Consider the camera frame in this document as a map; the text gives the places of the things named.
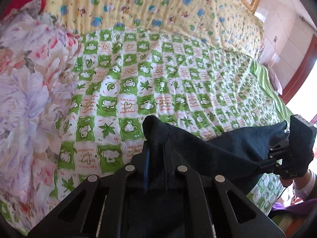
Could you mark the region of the person's right hand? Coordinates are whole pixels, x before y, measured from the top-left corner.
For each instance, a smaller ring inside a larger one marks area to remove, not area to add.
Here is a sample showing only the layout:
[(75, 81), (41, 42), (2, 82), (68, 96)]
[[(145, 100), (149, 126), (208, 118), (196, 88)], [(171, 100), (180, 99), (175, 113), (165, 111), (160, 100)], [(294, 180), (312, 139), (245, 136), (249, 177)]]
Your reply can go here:
[(294, 184), (297, 190), (301, 190), (304, 188), (310, 180), (310, 170), (303, 175), (303, 177), (295, 178), (295, 179), (283, 179), (282, 177), (279, 178), (283, 187), (289, 187), (290, 185)]

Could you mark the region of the white sleeve forearm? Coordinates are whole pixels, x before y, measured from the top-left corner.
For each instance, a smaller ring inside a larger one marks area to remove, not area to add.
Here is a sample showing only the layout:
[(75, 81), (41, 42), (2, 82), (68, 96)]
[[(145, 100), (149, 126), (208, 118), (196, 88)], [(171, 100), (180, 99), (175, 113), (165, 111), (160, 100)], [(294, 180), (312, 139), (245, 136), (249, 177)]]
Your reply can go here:
[(294, 191), (295, 195), (303, 201), (316, 199), (316, 174), (310, 170), (310, 180), (307, 185), (301, 190), (297, 190), (294, 185)]

